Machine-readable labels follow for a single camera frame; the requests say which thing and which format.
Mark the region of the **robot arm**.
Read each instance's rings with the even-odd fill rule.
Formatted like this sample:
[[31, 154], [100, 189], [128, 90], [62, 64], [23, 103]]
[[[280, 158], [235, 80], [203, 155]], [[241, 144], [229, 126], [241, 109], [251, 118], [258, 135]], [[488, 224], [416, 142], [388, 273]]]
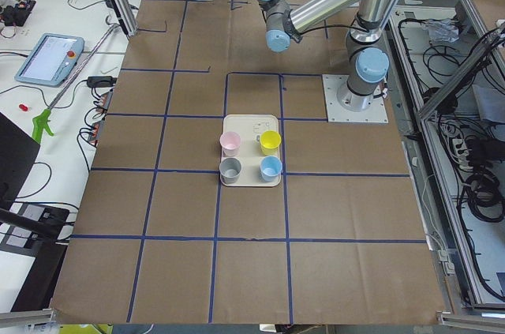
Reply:
[[267, 46], [277, 53], [287, 50], [293, 41], [300, 42], [319, 23], [357, 4], [346, 37], [350, 74], [339, 87], [337, 100], [348, 111], [362, 112], [370, 107], [374, 92], [390, 67], [388, 56], [376, 43], [394, 0], [308, 0], [294, 9], [286, 0], [257, 1], [264, 14]]

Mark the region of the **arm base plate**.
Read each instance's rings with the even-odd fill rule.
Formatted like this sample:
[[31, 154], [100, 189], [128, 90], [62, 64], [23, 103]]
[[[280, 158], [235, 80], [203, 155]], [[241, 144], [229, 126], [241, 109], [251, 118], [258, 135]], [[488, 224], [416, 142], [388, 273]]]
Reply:
[[347, 75], [323, 74], [327, 120], [352, 124], [388, 124], [380, 88], [370, 96], [356, 96], [347, 85]]

